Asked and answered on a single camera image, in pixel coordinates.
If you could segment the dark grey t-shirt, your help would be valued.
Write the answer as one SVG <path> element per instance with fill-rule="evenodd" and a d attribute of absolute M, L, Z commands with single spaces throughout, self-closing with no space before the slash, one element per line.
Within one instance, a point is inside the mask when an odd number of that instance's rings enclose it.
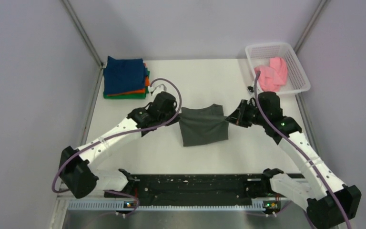
<path fill-rule="evenodd" d="M 201 109 L 181 108 L 179 127 L 184 147 L 202 146 L 229 139 L 222 105 Z"/>

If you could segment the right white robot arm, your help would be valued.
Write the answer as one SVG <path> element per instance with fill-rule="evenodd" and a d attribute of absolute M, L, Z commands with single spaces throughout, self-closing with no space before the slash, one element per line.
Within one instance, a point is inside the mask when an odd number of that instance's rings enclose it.
<path fill-rule="evenodd" d="M 305 211 L 317 229 L 330 229 L 343 223 L 350 229 L 361 191 L 355 185 L 346 185 L 328 168 L 309 144 L 301 126 L 294 118 L 285 116 L 280 105 L 276 93 L 263 92 L 248 101 L 242 100 L 226 118 L 227 122 L 240 127 L 261 126 L 308 182 L 300 184 L 278 168 L 265 169 L 261 192 L 267 197 L 276 193 L 287 197 Z"/>

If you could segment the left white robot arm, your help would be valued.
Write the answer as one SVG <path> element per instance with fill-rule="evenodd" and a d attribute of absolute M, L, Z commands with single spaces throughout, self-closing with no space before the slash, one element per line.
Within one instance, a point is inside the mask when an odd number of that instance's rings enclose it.
<path fill-rule="evenodd" d="M 133 109 L 113 129 L 89 144 L 76 149 L 69 146 L 62 151 L 59 178 L 76 199 L 96 190 L 116 191 L 122 197 L 133 193 L 134 179 L 126 171 L 105 172 L 98 167 L 125 144 L 178 121 L 177 101 L 172 94 L 162 91 L 155 93 L 153 98 L 145 107 Z"/>

